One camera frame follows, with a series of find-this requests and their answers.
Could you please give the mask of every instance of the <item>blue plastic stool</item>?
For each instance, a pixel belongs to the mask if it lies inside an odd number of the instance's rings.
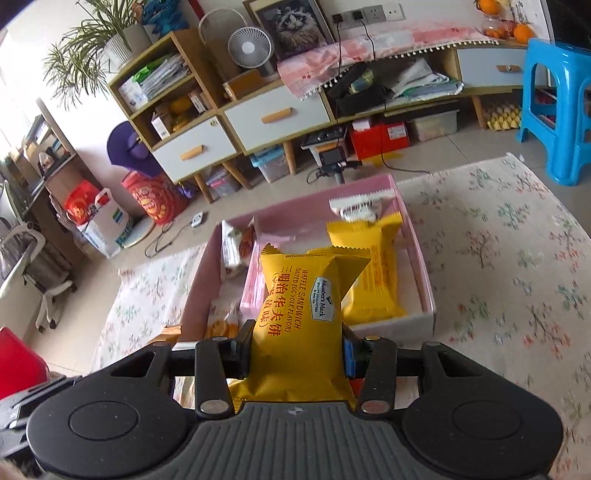
[[[549,69],[557,84],[555,105],[535,102],[535,67]],[[591,118],[583,111],[583,94],[591,84],[591,51],[546,40],[530,40],[525,57],[521,129],[517,140],[523,142],[532,132],[548,151],[546,172],[556,183],[576,185],[581,166],[591,163],[591,144],[584,142],[591,129]],[[556,129],[536,115],[555,115]]]

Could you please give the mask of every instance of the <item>white fan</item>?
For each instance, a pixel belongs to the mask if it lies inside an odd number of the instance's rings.
[[[233,8],[216,8],[199,22],[199,37],[205,45],[214,39],[221,40],[225,45],[232,33],[246,25],[241,13]]]
[[[236,30],[228,40],[228,52],[236,65],[242,68],[263,67],[263,76],[275,73],[269,62],[273,55],[273,42],[262,28],[243,27]]]

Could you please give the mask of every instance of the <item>white drawer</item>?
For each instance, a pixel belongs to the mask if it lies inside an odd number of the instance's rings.
[[[265,119],[277,112],[286,116],[275,121]],[[226,116],[247,151],[330,121],[320,95],[302,101],[285,86],[229,108]]]
[[[195,149],[200,145],[203,147],[201,153],[182,159],[196,153]],[[234,153],[236,148],[220,120],[214,116],[155,150],[154,157],[176,183]]]
[[[462,81],[466,88],[523,86],[526,52],[521,48],[459,48]],[[537,69],[535,84],[548,85],[546,69]]]

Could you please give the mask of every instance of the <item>white chair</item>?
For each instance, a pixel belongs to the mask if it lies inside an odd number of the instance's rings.
[[[27,282],[32,282],[42,295],[41,307],[35,321],[35,327],[43,333],[45,331],[44,323],[47,321],[50,328],[56,328],[57,322],[53,318],[53,298],[65,292],[68,288],[76,291],[76,286],[71,280],[66,280],[55,287],[47,289],[27,273],[27,268],[39,256],[46,240],[41,233],[33,228],[32,223],[26,223],[21,218],[7,181],[4,181],[4,187],[0,192],[0,220],[2,221],[0,226],[8,229],[8,233],[0,240],[0,251],[4,249],[5,254],[10,254],[15,260],[6,277],[0,275],[0,298],[6,297],[11,288],[17,282],[23,281],[23,278]]]

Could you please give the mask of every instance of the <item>cat picture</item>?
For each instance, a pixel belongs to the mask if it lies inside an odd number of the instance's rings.
[[[282,49],[289,56],[327,44],[313,15],[303,6],[295,10],[291,7],[277,9],[275,30]]]
[[[271,35],[280,60],[334,42],[315,0],[280,0],[256,9],[256,19]]]

